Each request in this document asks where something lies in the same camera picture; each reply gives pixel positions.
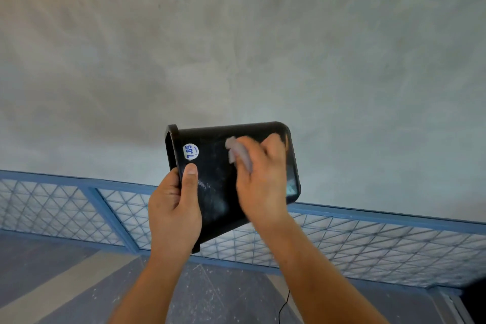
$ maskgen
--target concrete wall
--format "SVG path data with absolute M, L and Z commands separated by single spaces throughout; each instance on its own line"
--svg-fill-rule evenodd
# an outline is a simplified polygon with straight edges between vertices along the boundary
M 0 169 L 157 184 L 279 120 L 300 201 L 486 221 L 486 0 L 0 0 Z

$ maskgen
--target wire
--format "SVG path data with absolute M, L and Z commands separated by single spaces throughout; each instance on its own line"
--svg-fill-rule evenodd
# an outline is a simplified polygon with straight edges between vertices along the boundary
M 289 297 L 290 297 L 290 290 L 289 290 L 289 294 L 287 295 L 287 300 L 285 301 L 285 303 L 280 308 L 280 311 L 278 312 L 278 324 L 280 324 L 280 313 L 282 312 L 285 305 L 287 305 L 287 303 L 289 302 Z

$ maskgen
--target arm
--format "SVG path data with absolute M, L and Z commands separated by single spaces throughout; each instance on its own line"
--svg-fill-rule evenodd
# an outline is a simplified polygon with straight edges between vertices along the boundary
M 241 137 L 253 163 L 237 159 L 240 205 L 275 256 L 306 324 L 373 323 L 385 318 L 313 246 L 287 212 L 286 153 L 277 134 L 263 143 Z
M 149 199 L 150 259 L 112 314 L 110 324 L 165 322 L 175 285 L 201 232 L 196 165 L 186 166 L 182 190 L 178 186 L 174 168 Z

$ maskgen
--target hand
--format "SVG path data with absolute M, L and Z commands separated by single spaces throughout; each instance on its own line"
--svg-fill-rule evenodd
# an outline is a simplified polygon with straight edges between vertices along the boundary
M 236 158 L 236 189 L 246 217 L 260 233 L 275 223 L 287 221 L 287 171 L 285 145 L 276 133 L 261 144 L 249 137 L 237 139 L 248 150 L 253 163 L 248 173 L 242 160 Z
M 150 260 L 184 264 L 201 233 L 202 217 L 197 202 L 197 167 L 187 164 L 179 189 L 179 173 L 172 169 L 149 199 L 152 233 Z

